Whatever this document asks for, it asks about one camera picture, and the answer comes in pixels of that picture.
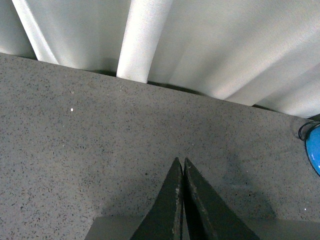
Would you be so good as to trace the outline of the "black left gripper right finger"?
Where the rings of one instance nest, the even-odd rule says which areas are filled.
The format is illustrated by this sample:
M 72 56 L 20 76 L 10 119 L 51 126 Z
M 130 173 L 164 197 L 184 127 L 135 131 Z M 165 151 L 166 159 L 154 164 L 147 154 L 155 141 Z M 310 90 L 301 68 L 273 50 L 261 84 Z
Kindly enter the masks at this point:
M 183 198 L 191 240 L 259 239 L 188 158 L 184 160 Z

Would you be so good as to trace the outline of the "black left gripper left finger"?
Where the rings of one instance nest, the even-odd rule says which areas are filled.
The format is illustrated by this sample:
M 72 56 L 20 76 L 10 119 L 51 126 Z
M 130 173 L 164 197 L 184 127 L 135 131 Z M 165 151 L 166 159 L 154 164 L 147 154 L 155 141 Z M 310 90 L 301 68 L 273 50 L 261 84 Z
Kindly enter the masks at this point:
M 183 169 L 176 157 L 153 206 L 130 237 L 132 240 L 181 240 L 183 238 Z

